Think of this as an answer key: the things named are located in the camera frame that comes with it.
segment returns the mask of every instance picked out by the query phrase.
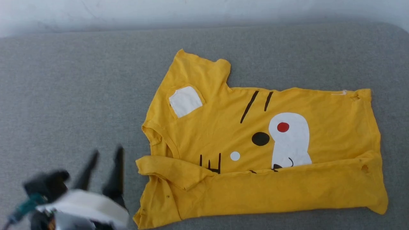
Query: black oval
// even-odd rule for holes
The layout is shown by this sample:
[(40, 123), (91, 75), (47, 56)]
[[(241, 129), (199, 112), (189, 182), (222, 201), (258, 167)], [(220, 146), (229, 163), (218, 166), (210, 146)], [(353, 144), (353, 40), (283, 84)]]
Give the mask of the black oval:
[(252, 137), (252, 142), (258, 146), (266, 145), (269, 141), (270, 136), (263, 132), (257, 132)]

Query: white dot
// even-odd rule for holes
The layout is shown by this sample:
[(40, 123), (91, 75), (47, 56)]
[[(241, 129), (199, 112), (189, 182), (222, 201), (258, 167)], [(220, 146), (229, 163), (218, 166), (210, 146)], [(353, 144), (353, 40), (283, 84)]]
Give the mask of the white dot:
[(230, 154), (230, 158), (232, 159), (232, 160), (234, 160), (234, 161), (236, 161), (236, 160), (239, 160), (240, 159), (240, 153), (238, 153), (238, 152), (232, 152), (231, 154)]

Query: gray cushion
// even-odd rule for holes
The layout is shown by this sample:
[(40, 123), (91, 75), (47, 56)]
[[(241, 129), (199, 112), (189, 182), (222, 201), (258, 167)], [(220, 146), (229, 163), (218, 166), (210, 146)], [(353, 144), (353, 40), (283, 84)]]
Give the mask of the gray cushion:
[[(380, 23), (44, 34), (0, 40), (0, 223), (38, 171), (73, 177), (101, 151), (99, 192), (115, 145), (126, 150), (125, 202), (133, 215), (148, 180), (135, 160), (149, 154), (141, 131), (176, 52), (227, 59), (230, 86), (283, 90), (373, 89), (382, 134), (384, 216), (367, 208), (216, 216), (163, 229), (403, 229), (409, 226), (409, 35)], [(17, 229), (26, 229), (27, 222)]]

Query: white wall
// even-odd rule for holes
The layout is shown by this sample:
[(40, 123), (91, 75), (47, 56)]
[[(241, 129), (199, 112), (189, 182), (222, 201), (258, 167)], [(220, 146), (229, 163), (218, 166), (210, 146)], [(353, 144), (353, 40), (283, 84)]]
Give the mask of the white wall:
[(409, 0), (0, 0), (0, 37), (355, 18), (409, 31)]

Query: red circle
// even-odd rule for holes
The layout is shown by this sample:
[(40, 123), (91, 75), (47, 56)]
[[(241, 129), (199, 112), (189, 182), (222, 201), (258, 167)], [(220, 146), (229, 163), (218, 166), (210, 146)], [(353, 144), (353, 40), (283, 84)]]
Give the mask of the red circle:
[(277, 130), (278, 130), (279, 132), (282, 132), (282, 133), (287, 132), (287, 130), (288, 130), (289, 128), (290, 128), (290, 125), (287, 124), (287, 123), (285, 123), (285, 122), (279, 123), (279, 124), (277, 125)]

